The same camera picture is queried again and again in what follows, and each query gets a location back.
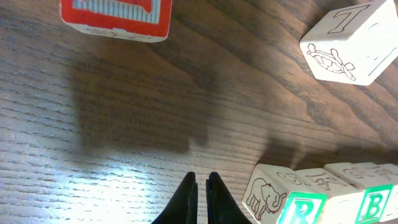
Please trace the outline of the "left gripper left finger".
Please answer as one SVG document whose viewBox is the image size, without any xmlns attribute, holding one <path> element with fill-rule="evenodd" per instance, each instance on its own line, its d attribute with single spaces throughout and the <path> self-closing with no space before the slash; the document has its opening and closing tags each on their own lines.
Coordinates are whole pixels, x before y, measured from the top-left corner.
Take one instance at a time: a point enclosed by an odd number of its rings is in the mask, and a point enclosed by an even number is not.
<svg viewBox="0 0 398 224">
<path fill-rule="evenodd" d="M 188 172 L 152 224 L 197 224 L 198 184 L 194 172 Z"/>
</svg>

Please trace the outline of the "green R block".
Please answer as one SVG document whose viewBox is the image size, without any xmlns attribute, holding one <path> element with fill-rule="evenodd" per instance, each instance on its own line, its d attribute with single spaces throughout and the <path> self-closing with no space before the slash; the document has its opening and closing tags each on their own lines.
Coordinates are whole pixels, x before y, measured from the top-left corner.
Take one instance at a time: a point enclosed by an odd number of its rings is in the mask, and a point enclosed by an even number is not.
<svg viewBox="0 0 398 224">
<path fill-rule="evenodd" d="M 314 224 L 327 195 L 288 167 L 257 164 L 242 203 L 258 223 Z"/>
</svg>

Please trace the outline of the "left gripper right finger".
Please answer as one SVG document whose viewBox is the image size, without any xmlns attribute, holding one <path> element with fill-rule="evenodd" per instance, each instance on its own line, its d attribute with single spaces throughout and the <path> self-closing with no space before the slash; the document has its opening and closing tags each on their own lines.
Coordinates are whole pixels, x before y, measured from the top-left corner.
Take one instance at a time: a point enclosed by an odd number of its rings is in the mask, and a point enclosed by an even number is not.
<svg viewBox="0 0 398 224">
<path fill-rule="evenodd" d="M 206 180 L 206 201 L 208 224 L 251 224 L 217 172 Z"/>
</svg>

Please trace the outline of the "green B block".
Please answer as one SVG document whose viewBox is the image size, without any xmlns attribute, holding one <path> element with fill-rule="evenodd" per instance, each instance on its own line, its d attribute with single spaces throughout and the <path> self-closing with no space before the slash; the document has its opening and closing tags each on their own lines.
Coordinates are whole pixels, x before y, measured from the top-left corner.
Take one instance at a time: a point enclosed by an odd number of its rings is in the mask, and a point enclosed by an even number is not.
<svg viewBox="0 0 398 224">
<path fill-rule="evenodd" d="M 324 169 L 357 189 L 363 190 L 364 197 L 355 223 L 380 222 L 392 190 L 392 184 L 377 173 L 379 164 L 341 162 L 327 164 Z"/>
</svg>

